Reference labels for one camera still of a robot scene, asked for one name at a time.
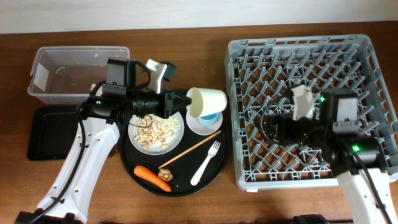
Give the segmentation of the small pink saucer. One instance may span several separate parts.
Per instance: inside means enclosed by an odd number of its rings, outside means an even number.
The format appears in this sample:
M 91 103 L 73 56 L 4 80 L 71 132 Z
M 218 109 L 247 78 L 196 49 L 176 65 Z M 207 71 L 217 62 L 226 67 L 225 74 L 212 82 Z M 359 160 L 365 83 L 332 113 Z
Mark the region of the small pink saucer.
M 223 115 L 221 113 L 215 119 L 215 122 L 209 126 L 202 125 L 198 119 L 191 117 L 189 114 L 186 114 L 186 123 L 187 126 L 196 134 L 201 136 L 209 136 L 215 133 L 220 129 L 223 123 Z

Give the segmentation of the white paper cup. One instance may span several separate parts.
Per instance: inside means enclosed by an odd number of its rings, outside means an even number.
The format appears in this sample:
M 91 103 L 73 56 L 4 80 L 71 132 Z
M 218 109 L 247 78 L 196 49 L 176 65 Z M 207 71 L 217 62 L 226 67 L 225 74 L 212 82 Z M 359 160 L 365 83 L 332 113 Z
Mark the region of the white paper cup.
M 187 106 L 187 113 L 193 118 L 222 112 L 228 104 L 226 94 L 216 89 L 193 87 L 188 90 L 186 96 L 192 101 Z

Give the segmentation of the blue plastic cup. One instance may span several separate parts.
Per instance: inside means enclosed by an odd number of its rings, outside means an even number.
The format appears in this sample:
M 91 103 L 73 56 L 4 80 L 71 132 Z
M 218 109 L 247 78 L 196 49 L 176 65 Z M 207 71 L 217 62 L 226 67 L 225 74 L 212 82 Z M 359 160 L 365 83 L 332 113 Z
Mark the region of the blue plastic cup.
M 197 118 L 197 120 L 203 126 L 211 126 L 216 123 L 218 116 L 219 116 L 219 113 L 214 113 L 214 114 L 209 114 L 207 116 L 199 117 L 199 118 Z

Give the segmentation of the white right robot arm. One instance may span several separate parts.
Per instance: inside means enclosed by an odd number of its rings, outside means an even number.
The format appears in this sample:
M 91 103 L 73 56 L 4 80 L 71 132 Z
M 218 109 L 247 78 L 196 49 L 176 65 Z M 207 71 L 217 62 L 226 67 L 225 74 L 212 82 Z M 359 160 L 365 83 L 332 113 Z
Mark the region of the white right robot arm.
M 358 94 L 330 88 L 320 93 L 318 119 L 262 115 L 263 138 L 279 146 L 303 144 L 318 148 L 342 189 L 354 223 L 397 223 L 391 199 L 385 154 L 377 139 L 361 136 Z

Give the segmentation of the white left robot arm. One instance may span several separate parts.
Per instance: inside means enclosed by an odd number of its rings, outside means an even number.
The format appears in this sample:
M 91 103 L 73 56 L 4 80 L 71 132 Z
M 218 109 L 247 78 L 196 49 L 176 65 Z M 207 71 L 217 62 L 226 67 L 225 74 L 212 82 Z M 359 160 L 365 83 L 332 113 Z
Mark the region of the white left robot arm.
M 176 66 L 170 62 L 109 58 L 106 78 L 76 108 L 78 126 L 67 158 L 35 212 L 16 223 L 86 223 L 91 196 L 104 162 L 133 116 L 169 118 L 191 103 L 179 91 L 162 90 Z

